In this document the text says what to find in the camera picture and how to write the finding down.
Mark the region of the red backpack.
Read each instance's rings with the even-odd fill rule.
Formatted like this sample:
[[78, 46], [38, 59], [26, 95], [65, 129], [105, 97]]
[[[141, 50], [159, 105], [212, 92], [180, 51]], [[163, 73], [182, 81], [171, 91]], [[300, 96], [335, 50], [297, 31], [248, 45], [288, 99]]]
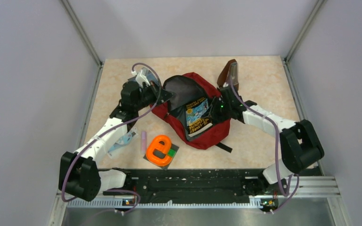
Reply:
[[222, 114], [225, 106], [221, 94], [211, 83], [197, 73], [186, 73], [166, 79], [163, 88], [173, 96], [152, 112], [182, 141], [200, 150], [217, 146], [232, 152], [222, 143], [229, 134], [230, 117]]

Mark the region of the colourful illustrated children's book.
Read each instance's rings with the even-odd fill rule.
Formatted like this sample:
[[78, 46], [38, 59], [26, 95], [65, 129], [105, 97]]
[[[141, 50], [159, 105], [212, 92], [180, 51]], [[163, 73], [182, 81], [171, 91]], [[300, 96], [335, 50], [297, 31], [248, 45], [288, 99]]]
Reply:
[[201, 97], [186, 104], [186, 132], [187, 137], [194, 137], [213, 126], [209, 117], [211, 106], [206, 97]]

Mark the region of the dark blue paperback book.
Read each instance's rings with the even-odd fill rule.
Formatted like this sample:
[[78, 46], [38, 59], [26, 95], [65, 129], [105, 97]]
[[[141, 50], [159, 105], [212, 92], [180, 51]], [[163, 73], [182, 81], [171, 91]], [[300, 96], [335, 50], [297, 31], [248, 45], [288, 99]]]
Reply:
[[[156, 85], [159, 85], [158, 79], [149, 69], [148, 69], [147, 78], [150, 81], [150, 83], [154, 82]], [[127, 81], [135, 81], [135, 80], [134, 80], [134, 77], [131, 77]]]

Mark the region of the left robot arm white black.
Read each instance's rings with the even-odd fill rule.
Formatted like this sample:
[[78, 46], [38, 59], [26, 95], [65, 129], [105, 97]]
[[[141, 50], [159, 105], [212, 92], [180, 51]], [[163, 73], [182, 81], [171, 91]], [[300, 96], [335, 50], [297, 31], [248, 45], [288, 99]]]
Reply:
[[65, 194], [73, 198], [92, 201], [101, 187], [97, 163], [109, 148], [126, 135], [141, 118], [139, 111], [166, 103], [175, 95], [154, 81], [128, 81], [122, 86], [121, 98], [117, 107], [109, 115], [102, 128], [86, 144], [73, 152], [65, 152], [60, 159], [58, 188], [62, 200], [69, 202]]

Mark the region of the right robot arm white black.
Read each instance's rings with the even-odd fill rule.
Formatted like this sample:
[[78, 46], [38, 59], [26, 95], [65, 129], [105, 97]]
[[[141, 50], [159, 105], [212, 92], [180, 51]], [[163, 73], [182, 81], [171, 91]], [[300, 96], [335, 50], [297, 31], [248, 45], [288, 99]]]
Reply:
[[299, 174], [324, 157], [321, 142], [310, 121], [289, 120], [255, 102], [242, 102], [234, 86], [222, 87], [219, 92], [221, 97], [213, 108], [216, 119], [232, 118], [275, 138], [275, 163], [264, 169], [257, 181], [261, 193], [270, 194], [282, 179]]

